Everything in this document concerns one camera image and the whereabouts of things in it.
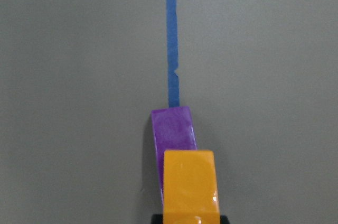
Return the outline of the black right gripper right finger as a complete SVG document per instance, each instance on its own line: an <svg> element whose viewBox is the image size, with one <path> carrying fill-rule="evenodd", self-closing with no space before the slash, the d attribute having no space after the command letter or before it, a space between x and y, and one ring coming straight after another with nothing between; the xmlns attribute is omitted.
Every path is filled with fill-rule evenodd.
<svg viewBox="0 0 338 224"><path fill-rule="evenodd" d="M226 215L221 215L220 216L220 223L221 224L229 224L229 219Z"/></svg>

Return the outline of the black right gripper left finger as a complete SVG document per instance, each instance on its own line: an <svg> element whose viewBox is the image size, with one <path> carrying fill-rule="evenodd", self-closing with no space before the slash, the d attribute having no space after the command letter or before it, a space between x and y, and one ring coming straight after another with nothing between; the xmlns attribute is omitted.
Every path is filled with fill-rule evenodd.
<svg viewBox="0 0 338 224"><path fill-rule="evenodd" d="M151 217L151 224L163 224L163 215L153 214Z"/></svg>

